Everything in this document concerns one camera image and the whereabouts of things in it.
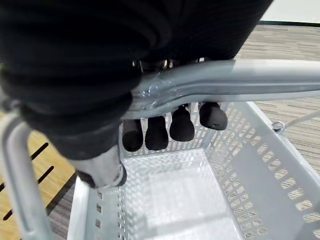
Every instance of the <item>gray carpet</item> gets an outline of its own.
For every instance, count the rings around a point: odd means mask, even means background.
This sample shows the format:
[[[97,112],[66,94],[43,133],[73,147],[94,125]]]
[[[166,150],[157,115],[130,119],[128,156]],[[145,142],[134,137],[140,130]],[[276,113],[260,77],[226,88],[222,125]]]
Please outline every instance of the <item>gray carpet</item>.
[[[259,25],[236,59],[297,59],[320,61],[320,28]],[[287,122],[320,108],[319,98],[257,102],[272,121]],[[285,135],[320,175],[320,117],[287,129]],[[57,240],[67,238],[74,192],[73,176],[48,206]]]

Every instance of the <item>shopping basket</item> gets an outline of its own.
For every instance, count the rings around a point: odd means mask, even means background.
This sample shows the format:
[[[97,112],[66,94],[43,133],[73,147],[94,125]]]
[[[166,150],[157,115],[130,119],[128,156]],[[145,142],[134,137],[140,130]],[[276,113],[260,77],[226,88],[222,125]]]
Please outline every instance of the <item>shopping basket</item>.
[[[125,151],[120,137],[126,184],[96,190],[78,178],[67,239],[320,239],[320,177],[284,136],[285,124],[272,123],[253,102],[245,102],[319,96],[319,76],[319,63],[283,60],[205,62],[146,76],[132,91],[124,118],[142,117],[145,135],[146,118],[167,113],[169,129],[168,112],[192,103],[195,137],[169,139],[167,149],[159,151],[143,145],[137,152]],[[202,101],[221,102],[226,130],[200,125],[197,102]],[[26,239],[51,239],[26,151],[13,152],[28,135],[20,122],[8,120],[1,143],[13,209]],[[23,163],[15,165],[16,158]],[[13,180],[21,168],[27,176]],[[28,188],[19,186],[23,180]],[[36,202],[30,203],[34,195]]]

